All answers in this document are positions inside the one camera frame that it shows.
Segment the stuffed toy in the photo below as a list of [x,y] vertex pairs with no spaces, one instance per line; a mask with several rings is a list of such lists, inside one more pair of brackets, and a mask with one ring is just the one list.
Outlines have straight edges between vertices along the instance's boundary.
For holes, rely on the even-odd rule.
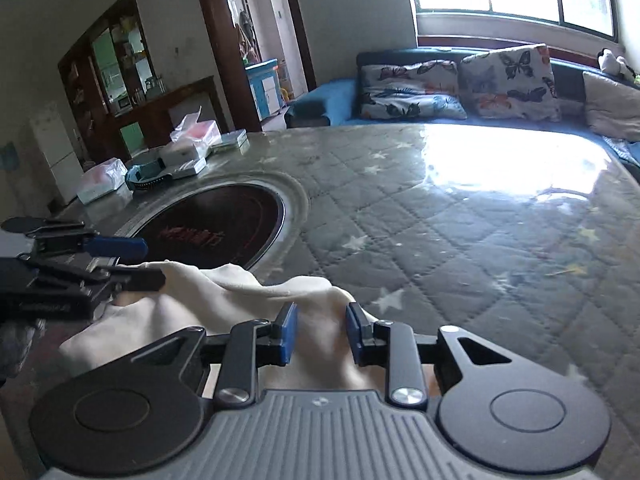
[[604,48],[598,53],[598,64],[600,70],[607,75],[622,81],[635,82],[636,72],[626,63],[626,59],[622,56],[616,58],[608,48]]

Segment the window sill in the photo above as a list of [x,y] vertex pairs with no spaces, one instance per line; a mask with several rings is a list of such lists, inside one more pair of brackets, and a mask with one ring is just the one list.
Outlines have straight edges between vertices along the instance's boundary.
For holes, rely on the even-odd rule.
[[591,59],[603,48],[611,49],[616,56],[624,55],[624,48],[611,40],[527,18],[472,12],[421,12],[416,19],[418,36],[466,36],[507,43],[546,43],[549,47]]

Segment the blue sofa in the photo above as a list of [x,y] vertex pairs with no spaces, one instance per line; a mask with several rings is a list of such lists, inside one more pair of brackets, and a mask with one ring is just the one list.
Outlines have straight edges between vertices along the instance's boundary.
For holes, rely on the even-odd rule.
[[[598,75],[605,75],[592,67],[552,59],[556,91],[561,99],[562,122],[549,121],[533,122],[520,119],[485,119],[467,110],[468,119],[458,121],[452,119],[428,120],[418,118],[414,120],[366,120],[359,117],[360,113],[360,69],[365,65],[392,64],[408,65],[427,62],[432,59],[450,59],[460,62],[464,57],[483,52],[472,48],[412,48],[407,50],[385,50],[382,52],[363,52],[356,57],[358,77],[352,79],[337,79],[325,83],[306,95],[298,98],[285,114],[287,128],[305,126],[350,126],[356,124],[377,123],[434,123],[434,124],[476,124],[478,126],[501,126],[507,128],[521,128],[526,130],[555,131],[578,135],[601,145],[612,156],[616,156],[625,167],[640,182],[640,168],[626,160],[621,160],[618,154],[600,135],[594,134],[586,123],[584,116],[584,102],[586,94],[582,72],[588,71]],[[460,80],[461,90],[465,83]],[[628,145],[630,154],[640,160],[640,142]]]

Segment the blue cabinet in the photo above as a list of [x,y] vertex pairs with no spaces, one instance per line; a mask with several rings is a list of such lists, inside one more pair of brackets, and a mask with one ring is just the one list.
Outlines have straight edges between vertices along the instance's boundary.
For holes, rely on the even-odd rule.
[[277,59],[245,67],[260,120],[277,113],[285,104],[280,92],[277,68]]

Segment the pillow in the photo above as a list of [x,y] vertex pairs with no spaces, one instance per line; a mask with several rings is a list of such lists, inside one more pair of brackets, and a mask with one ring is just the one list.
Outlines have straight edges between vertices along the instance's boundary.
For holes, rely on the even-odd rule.
[[465,57],[460,73],[481,117],[559,121],[560,107],[545,44]]
[[640,91],[607,77],[583,72],[587,124],[597,134],[640,140]]
[[360,114],[365,119],[466,119],[458,100],[458,67],[454,61],[367,65],[361,74]]

